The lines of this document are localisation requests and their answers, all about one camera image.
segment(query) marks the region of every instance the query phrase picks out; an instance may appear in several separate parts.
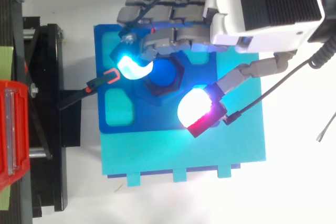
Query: hexagonal hole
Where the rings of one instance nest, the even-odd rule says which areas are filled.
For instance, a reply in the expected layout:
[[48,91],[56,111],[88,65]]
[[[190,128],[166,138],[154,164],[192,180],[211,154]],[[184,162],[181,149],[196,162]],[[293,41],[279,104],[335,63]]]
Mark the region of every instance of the hexagonal hole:
[[127,126],[134,122],[134,104],[122,89],[106,91],[105,112],[109,126]]

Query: robotic hand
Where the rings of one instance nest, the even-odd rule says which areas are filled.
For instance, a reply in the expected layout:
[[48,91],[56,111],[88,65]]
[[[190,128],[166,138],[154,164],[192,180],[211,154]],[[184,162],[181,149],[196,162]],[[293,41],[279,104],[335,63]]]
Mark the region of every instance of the robotic hand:
[[[336,0],[127,0],[118,23],[124,26],[121,51],[133,57],[117,57],[121,73],[129,79],[147,75],[153,61],[180,50],[225,52],[235,47],[239,53],[275,52],[273,58],[242,64],[195,95],[207,97],[208,108],[184,119],[183,111],[192,104],[192,95],[181,101],[178,115],[182,124],[197,137],[220,119],[230,124],[241,113],[227,116],[221,98],[250,77],[259,78],[284,72],[288,60],[304,42],[326,42],[310,60],[320,68],[336,52]],[[144,38],[131,28],[148,28]]]

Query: green surface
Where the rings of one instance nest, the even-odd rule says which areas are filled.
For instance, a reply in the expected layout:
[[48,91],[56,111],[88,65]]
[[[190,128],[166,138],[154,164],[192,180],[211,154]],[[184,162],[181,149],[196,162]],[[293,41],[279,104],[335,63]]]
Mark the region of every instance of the green surface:
[[[12,75],[13,47],[0,47],[0,80],[10,80]],[[0,210],[8,210],[11,187],[0,192]]]
[[0,211],[8,210],[9,208],[9,197],[11,195],[10,188],[10,186],[7,186],[0,192]]
[[10,80],[12,61],[13,47],[0,47],[0,80]]

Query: metal rod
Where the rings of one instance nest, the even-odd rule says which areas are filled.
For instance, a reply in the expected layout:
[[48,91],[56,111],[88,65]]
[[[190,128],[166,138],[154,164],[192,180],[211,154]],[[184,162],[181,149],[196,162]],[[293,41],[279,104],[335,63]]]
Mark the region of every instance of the metal rod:
[[24,29],[23,30],[23,39],[32,40],[35,33],[35,29]]
[[42,157],[47,157],[47,155],[42,147],[38,147],[38,148],[29,149],[29,157],[30,158],[42,158]]

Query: black metal frame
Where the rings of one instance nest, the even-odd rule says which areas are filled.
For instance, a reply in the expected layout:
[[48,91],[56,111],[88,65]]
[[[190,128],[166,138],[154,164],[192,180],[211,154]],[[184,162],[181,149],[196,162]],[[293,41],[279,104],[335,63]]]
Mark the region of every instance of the black metal frame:
[[30,147],[42,144],[47,154],[46,158],[30,160],[33,217],[41,217],[42,206],[54,206],[55,211],[63,211],[68,204],[65,147],[79,146],[81,116],[81,102],[58,110],[59,101],[72,93],[60,89],[61,30],[55,24],[32,27],[37,20],[39,23],[39,17],[24,18],[24,28],[35,29],[32,40],[25,40],[31,76],[27,83],[34,83],[39,90],[29,103],[29,143]]
[[[0,212],[0,223],[31,224],[32,217],[41,217],[42,206],[55,211],[67,206],[65,147],[80,146],[81,102],[57,109],[60,99],[77,92],[62,90],[60,28],[40,26],[39,17],[23,18],[19,2],[0,0],[0,6],[0,46],[14,48],[12,80],[39,89],[35,98],[28,97],[29,146],[43,147],[46,153],[45,158],[31,158],[30,171],[11,186],[10,208]],[[23,40],[24,28],[35,29],[31,40]]]

